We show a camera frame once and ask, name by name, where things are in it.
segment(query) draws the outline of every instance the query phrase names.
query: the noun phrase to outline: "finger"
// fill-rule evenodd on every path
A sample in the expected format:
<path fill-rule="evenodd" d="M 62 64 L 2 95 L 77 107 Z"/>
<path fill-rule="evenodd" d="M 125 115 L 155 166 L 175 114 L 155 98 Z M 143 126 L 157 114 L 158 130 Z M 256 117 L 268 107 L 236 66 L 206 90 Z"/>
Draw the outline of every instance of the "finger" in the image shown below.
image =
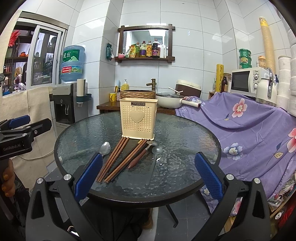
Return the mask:
<path fill-rule="evenodd" d="M 15 184 L 13 184 L 12 189 L 10 189 L 9 191 L 5 192 L 5 196 L 6 197 L 12 197 L 15 194 Z"/>
<path fill-rule="evenodd" d="M 2 187 L 1 187 L 2 191 L 4 192 L 9 191 L 13 187 L 14 181 L 15 181 L 15 173 L 13 173 L 13 176 L 2 184 Z"/>
<path fill-rule="evenodd" d="M 13 172 L 13 163 L 12 160 L 9 159 L 8 161 L 8 167 L 3 172 L 3 178 L 5 181 L 7 181 L 10 177 L 12 177 L 14 174 Z"/>

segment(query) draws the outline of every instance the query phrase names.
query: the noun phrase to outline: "green container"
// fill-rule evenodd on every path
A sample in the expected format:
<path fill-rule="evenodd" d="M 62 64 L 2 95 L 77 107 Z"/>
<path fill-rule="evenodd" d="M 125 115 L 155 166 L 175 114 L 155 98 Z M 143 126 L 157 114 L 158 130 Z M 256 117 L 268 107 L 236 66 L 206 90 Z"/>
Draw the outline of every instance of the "green container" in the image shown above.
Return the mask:
<path fill-rule="evenodd" d="M 249 57 L 251 58 L 251 51 L 247 49 L 240 49 L 239 50 L 239 55 L 243 57 Z"/>
<path fill-rule="evenodd" d="M 239 68 L 240 69 L 248 69 L 248 68 L 252 68 L 252 65 L 240 63 Z"/>
<path fill-rule="evenodd" d="M 241 64 L 251 64 L 252 59 L 250 57 L 240 56 L 239 61 Z"/>

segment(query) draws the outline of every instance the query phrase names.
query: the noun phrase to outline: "cream plastic basket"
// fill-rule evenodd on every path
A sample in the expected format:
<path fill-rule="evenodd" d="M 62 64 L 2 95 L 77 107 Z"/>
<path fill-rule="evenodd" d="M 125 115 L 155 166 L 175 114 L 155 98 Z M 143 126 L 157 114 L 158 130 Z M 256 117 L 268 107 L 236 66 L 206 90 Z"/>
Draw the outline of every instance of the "cream plastic basket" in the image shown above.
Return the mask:
<path fill-rule="evenodd" d="M 154 139 L 157 99 L 120 99 L 122 136 Z"/>

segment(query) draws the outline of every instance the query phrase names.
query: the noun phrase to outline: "heart shape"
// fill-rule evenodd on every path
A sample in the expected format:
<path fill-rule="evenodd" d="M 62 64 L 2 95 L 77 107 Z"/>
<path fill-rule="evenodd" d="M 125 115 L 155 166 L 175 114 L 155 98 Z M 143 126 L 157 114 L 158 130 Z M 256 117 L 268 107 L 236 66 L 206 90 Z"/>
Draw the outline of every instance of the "heart shape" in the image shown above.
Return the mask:
<path fill-rule="evenodd" d="M 136 123 L 139 123 L 141 120 L 143 120 L 145 116 L 145 113 L 142 110 L 131 110 L 129 114 L 131 119 Z"/>

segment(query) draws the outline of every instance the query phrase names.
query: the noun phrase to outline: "spoon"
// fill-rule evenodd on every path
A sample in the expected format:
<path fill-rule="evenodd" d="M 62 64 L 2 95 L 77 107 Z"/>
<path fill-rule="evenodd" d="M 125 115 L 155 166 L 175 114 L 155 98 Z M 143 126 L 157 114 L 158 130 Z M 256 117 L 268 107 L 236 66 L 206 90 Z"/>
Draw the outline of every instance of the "spoon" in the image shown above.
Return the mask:
<path fill-rule="evenodd" d="M 100 147 L 100 154 L 102 155 L 102 157 L 104 157 L 105 155 L 109 154 L 110 150 L 111 150 L 110 143 L 106 141 Z"/>
<path fill-rule="evenodd" d="M 155 156 L 154 156 L 154 160 L 152 162 L 152 165 L 150 167 L 150 171 L 149 171 L 148 179 L 147 179 L 147 182 L 146 182 L 146 186 L 149 186 L 149 184 L 150 184 L 150 181 L 151 181 L 151 178 L 152 178 L 152 174 L 153 174 L 153 170 L 154 170 L 154 167 L 155 167 L 155 164 L 156 164 L 157 156 L 159 154 L 161 154 L 162 152 L 163 152 L 163 148 L 161 146 L 155 146 L 155 147 L 152 148 L 152 153 Z"/>
<path fill-rule="evenodd" d="M 156 146 L 157 142 L 155 141 L 147 141 L 148 146 L 141 152 L 141 154 L 139 154 L 135 159 L 133 159 L 131 161 L 131 163 L 128 165 L 128 169 L 133 168 L 138 162 L 139 160 L 142 158 L 142 156 L 144 156 L 144 154 L 148 151 L 150 146 Z"/>

